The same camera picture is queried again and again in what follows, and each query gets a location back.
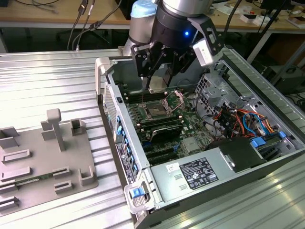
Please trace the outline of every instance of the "wooden table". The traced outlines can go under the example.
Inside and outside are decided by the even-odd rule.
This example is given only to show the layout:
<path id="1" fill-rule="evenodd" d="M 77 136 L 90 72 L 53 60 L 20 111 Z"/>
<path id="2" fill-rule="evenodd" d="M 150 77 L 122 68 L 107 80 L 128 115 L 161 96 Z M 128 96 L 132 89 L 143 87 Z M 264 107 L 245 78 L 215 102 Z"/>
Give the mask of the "wooden table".
<path id="1" fill-rule="evenodd" d="M 1 27 L 24 27 L 24 28 L 71 28 L 78 14 L 80 0 L 60 0 L 53 5 L 56 6 L 57 14 L 49 11 L 38 9 L 34 6 L 27 6 L 10 0 L 7 8 L 0 8 L 0 28 Z M 240 6 L 249 5 L 256 14 L 260 14 L 262 9 L 257 6 L 243 1 Z M 101 20 L 110 11 L 115 9 L 117 4 L 115 0 L 96 0 L 89 23 Z M 76 28 L 82 28 L 86 19 L 86 14 L 80 19 Z M 223 31 L 227 22 L 228 15 L 215 10 L 213 15 L 209 15 L 214 22 L 218 31 Z M 234 15 L 230 24 L 231 32 L 257 32 L 258 26 L 252 23 L 245 23 L 239 19 L 239 15 Z M 287 20 L 287 13 L 282 11 L 279 21 L 274 22 L 268 32 L 264 35 L 261 42 L 254 49 L 248 58 L 252 61 L 258 54 L 260 49 L 269 39 L 272 33 L 305 33 L 296 26 L 290 24 Z M 117 10 L 108 20 L 100 27 L 100 29 L 129 29 L 130 21 L 126 20 L 120 10 Z"/>

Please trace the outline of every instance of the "black cable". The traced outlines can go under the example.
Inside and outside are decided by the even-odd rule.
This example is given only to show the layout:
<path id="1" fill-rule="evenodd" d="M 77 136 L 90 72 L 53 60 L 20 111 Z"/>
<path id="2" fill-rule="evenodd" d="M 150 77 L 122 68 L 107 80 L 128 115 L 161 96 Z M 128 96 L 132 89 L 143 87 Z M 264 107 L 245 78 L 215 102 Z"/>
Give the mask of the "black cable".
<path id="1" fill-rule="evenodd" d="M 212 4 L 217 4 L 217 3 L 222 3 L 222 2 L 226 2 L 229 0 L 214 0 Z"/>
<path id="2" fill-rule="evenodd" d="M 122 0 L 120 0 L 118 6 L 113 11 L 108 13 L 101 21 L 96 21 L 95 23 L 91 24 L 88 29 L 86 29 L 83 32 L 81 32 L 80 34 L 78 34 L 72 42 L 72 50 L 74 49 L 74 44 L 75 44 L 75 41 L 77 40 L 77 38 L 79 38 L 81 35 L 83 35 L 84 33 L 88 32 L 88 31 L 94 31 L 97 28 L 99 28 L 104 23 L 104 21 L 106 21 L 113 13 L 115 13 L 119 9 L 121 3 L 122 3 Z"/>
<path id="3" fill-rule="evenodd" d="M 75 26 L 77 25 L 78 21 L 80 20 L 80 17 L 81 17 L 81 14 L 79 13 L 73 26 L 72 26 L 72 30 L 70 32 L 70 37 L 69 37 L 69 40 L 68 40 L 68 44 L 67 44 L 67 50 L 69 50 L 69 45 L 70 45 L 70 41 L 71 41 L 71 37 L 72 37 L 72 34 L 73 34 L 73 31 L 75 29 Z"/>
<path id="4" fill-rule="evenodd" d="M 78 8 L 78 16 L 77 16 L 77 18 L 75 20 L 75 23 L 73 24 L 72 29 L 71 29 L 69 41 L 68 41 L 68 44 L 67 44 L 67 50 L 69 50 L 69 45 L 70 45 L 71 37 L 73 35 L 73 31 L 75 29 L 75 26 L 77 25 L 78 21 L 80 20 L 80 17 L 82 15 L 84 15 L 84 13 L 85 13 L 85 11 L 87 9 L 88 3 L 89 3 L 89 0 L 82 0 L 81 1 L 81 4 L 80 4 L 80 6 Z"/>
<path id="5" fill-rule="evenodd" d="M 25 2 L 22 2 L 22 1 L 19 1 L 19 0 L 15 0 L 16 2 L 19 2 L 21 4 L 24 4 L 24 5 L 27 5 L 27 6 L 45 6 L 45 5 L 49 5 L 49 4 L 53 4 L 53 3 L 56 3 L 60 0 L 55 0 L 55 1 L 51 1 L 51 2 L 48 2 L 48 3 L 40 3 L 38 5 L 36 4 L 28 4 L 28 3 L 25 3 Z"/>
<path id="6" fill-rule="evenodd" d="M 227 35 L 227 32 L 228 32 L 228 29 L 229 29 L 229 26 L 230 26 L 230 23 L 231 23 L 231 19 L 235 13 L 235 11 L 237 10 L 237 7 L 239 6 L 239 4 L 241 3 L 242 0 L 237 0 L 237 3 L 235 4 L 235 6 L 233 7 L 229 17 L 228 17 L 228 20 L 227 20 L 227 23 L 225 25 L 225 28 L 224 28 L 224 34 L 223 34 L 223 39 L 225 40 L 225 37 Z"/>
<path id="7" fill-rule="evenodd" d="M 266 15 L 267 15 L 267 13 L 265 13 L 263 22 L 262 22 L 261 26 L 259 27 L 257 33 L 259 33 L 259 31 L 261 30 L 261 28 L 262 28 L 262 26 L 263 26 L 263 23 L 264 23 L 264 21 L 265 21 Z"/>
<path id="8" fill-rule="evenodd" d="M 93 9 L 93 7 L 94 7 L 94 4 L 95 4 L 95 0 L 92 1 L 92 4 L 91 4 L 91 6 L 90 6 L 90 9 L 89 9 L 89 12 L 88 12 L 88 15 L 87 15 L 87 18 L 86 18 L 86 22 L 85 22 L 85 24 L 84 24 L 84 26 L 83 26 L 81 32 L 84 32 L 84 30 L 85 30 L 85 28 L 86 28 L 86 25 L 87 25 L 87 23 L 88 23 L 89 17 L 90 17 L 90 15 L 91 15 L 91 11 L 92 11 L 92 9 Z M 79 48 L 79 47 L 80 47 L 80 42 L 81 42 L 81 36 L 78 38 L 77 45 L 76 45 L 76 50 L 79 50 L 79 49 L 80 49 L 80 48 Z"/>
<path id="9" fill-rule="evenodd" d="M 40 2 L 37 2 L 37 1 L 35 1 L 35 0 L 32 0 L 32 3 L 33 3 L 33 5 L 35 6 L 35 7 L 37 7 L 38 9 L 40 9 L 40 10 L 46 10 L 46 11 L 49 11 L 49 12 L 51 12 L 51 13 L 58 13 L 56 10 L 53 10 L 53 9 L 51 9 L 51 8 L 53 8 L 53 6 L 52 5 L 45 5 L 46 7 L 49 7 L 50 9 L 47 9 L 47 8 L 44 8 L 44 7 L 42 7 L 40 4 Z"/>
<path id="10" fill-rule="evenodd" d="M 255 2 L 253 2 L 253 5 L 257 6 L 258 8 L 261 8 L 261 6 L 256 5 Z"/>
<path id="11" fill-rule="evenodd" d="M 247 60 L 250 54 L 252 53 L 252 50 L 257 46 L 259 41 L 262 39 L 262 37 L 265 35 L 265 33 L 268 31 L 269 27 L 272 25 L 272 23 L 275 21 L 276 17 L 279 15 L 281 10 L 284 8 L 284 5 L 288 2 L 289 0 L 284 0 L 282 5 L 276 10 L 274 15 L 271 17 L 270 21 L 267 23 L 263 31 L 259 34 L 259 37 L 256 42 L 254 42 L 253 46 L 249 49 L 248 53 L 245 55 L 245 59 Z"/>

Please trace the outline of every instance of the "metal workbench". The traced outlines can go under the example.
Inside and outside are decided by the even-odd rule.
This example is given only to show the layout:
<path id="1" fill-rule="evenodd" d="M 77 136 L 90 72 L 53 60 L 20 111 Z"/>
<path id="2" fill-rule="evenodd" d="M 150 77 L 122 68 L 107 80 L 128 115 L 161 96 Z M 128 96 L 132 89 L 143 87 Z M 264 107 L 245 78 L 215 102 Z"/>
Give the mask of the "metal workbench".
<path id="1" fill-rule="evenodd" d="M 0 126 L 38 127 L 51 108 L 60 108 L 62 122 L 82 118 L 99 179 L 94 189 L 0 217 L 1 229 L 133 228 L 94 90 L 95 59 L 118 55 L 116 50 L 0 55 Z M 155 228 L 303 229 L 305 156 Z"/>

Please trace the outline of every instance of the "motherboard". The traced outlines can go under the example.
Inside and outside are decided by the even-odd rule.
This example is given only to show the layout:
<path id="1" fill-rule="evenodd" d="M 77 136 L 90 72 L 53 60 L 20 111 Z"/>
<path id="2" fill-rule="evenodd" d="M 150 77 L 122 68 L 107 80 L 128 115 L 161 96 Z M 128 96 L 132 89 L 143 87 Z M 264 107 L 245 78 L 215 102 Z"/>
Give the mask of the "motherboard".
<path id="1" fill-rule="evenodd" d="M 124 95 L 151 165 L 202 152 L 213 141 L 190 100 L 179 90 Z"/>

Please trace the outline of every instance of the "sticker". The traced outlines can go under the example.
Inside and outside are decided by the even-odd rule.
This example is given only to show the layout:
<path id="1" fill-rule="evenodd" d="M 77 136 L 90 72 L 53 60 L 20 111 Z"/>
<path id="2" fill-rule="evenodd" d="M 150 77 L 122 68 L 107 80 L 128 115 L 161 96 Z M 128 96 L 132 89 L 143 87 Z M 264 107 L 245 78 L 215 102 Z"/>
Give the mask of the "sticker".
<path id="1" fill-rule="evenodd" d="M 169 173 L 176 171 L 179 169 L 179 163 L 173 163 L 173 164 L 167 165 L 166 168 Z"/>
<path id="2" fill-rule="evenodd" d="M 205 157 L 180 165 L 180 169 L 189 187 L 193 190 L 218 180 L 212 166 Z"/>
<path id="3" fill-rule="evenodd" d="M 121 164 L 122 164 L 122 167 L 124 169 L 125 176 L 127 177 L 128 183 L 132 184 L 135 180 L 134 180 L 134 177 L 133 177 L 133 174 L 132 174 L 132 170 L 130 169 L 127 157 L 125 155 L 123 144 L 119 143 L 119 144 L 116 144 L 115 146 L 116 146 L 116 149 L 118 151 L 119 157 L 121 159 Z"/>

